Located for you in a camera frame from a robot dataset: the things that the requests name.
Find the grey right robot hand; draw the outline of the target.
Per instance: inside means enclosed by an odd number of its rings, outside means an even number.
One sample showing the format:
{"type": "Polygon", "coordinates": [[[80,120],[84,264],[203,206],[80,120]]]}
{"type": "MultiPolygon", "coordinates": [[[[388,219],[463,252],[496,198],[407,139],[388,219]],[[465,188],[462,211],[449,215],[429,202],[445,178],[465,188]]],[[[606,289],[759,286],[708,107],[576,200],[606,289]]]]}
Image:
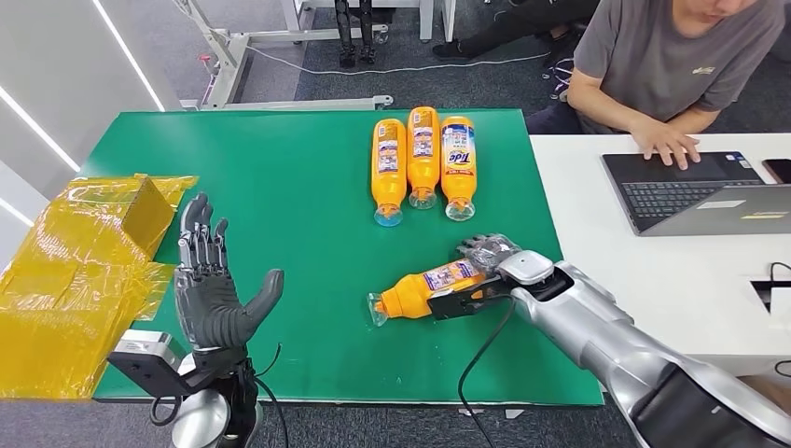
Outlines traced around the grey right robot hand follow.
{"type": "Polygon", "coordinates": [[[464,239],[456,251],[468,259],[472,265],[487,277],[497,274],[498,266],[505,259],[522,251],[504,234],[477,234],[464,239]]]}

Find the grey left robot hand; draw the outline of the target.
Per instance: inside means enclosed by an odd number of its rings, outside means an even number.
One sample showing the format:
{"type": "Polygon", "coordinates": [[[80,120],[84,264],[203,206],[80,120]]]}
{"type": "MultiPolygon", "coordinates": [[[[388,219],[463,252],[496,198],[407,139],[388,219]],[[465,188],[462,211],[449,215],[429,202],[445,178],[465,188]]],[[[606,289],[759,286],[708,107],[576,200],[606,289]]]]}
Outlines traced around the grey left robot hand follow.
{"type": "Polygon", "coordinates": [[[284,291],[284,271],[271,269],[258,293],[240,301],[228,261],[229,222],[221,218],[213,225],[213,212],[208,195],[200,192],[180,217],[174,297],[181,329],[195,351],[246,346],[284,291]]]}

